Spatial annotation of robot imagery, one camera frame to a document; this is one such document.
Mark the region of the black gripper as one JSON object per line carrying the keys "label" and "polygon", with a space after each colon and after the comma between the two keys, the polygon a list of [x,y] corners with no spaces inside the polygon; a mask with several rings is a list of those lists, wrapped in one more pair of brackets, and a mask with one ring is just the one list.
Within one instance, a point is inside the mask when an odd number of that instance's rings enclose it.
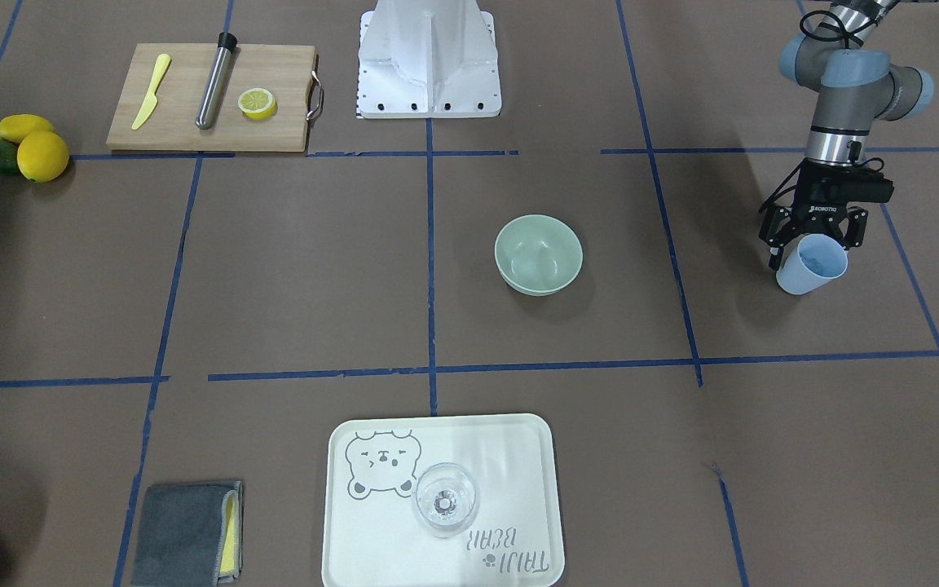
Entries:
{"label": "black gripper", "polygon": [[759,231],[760,240],[770,249],[768,267],[772,271],[782,267],[786,247],[808,234],[829,236],[845,250],[863,245],[869,211],[853,204],[827,203],[820,186],[832,167],[857,166],[865,167],[804,159],[775,188]]}

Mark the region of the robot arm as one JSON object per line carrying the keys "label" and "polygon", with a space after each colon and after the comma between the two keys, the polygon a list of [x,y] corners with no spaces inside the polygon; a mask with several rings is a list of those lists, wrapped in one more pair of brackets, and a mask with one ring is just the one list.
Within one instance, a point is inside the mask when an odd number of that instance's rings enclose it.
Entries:
{"label": "robot arm", "polygon": [[771,270],[779,270],[786,249],[805,235],[857,248],[868,222],[866,205],[891,200],[891,179],[864,155],[872,126],[921,113],[935,94],[928,72],[865,48],[894,7],[893,1],[832,1],[827,10],[813,11],[815,29],[801,24],[780,53],[782,75],[813,90],[817,103],[804,159],[759,208],[759,237],[770,249]]}

